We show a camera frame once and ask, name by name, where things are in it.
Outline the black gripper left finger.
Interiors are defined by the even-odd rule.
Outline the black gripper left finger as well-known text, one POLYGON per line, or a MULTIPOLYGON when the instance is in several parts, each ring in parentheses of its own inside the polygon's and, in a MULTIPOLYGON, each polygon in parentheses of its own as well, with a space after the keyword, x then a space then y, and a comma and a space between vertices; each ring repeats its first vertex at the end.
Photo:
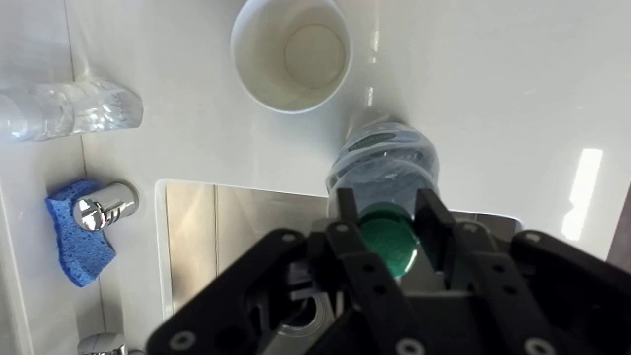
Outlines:
POLYGON ((416 254, 416 234, 408 213, 394 203, 373 203, 359 209, 347 187, 335 193, 337 221, 325 242, 341 268, 345 288, 359 307, 379 355, 434 355, 426 327, 414 315, 398 276, 416 254))

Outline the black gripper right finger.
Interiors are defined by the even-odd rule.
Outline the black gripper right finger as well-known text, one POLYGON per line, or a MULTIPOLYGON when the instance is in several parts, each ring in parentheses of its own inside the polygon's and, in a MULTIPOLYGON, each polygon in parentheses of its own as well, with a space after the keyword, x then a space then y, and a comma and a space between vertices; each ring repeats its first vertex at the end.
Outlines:
POLYGON ((483 305, 509 355, 560 355, 560 343, 513 258, 475 223, 457 223, 432 189, 416 193, 414 230, 450 290, 483 305))

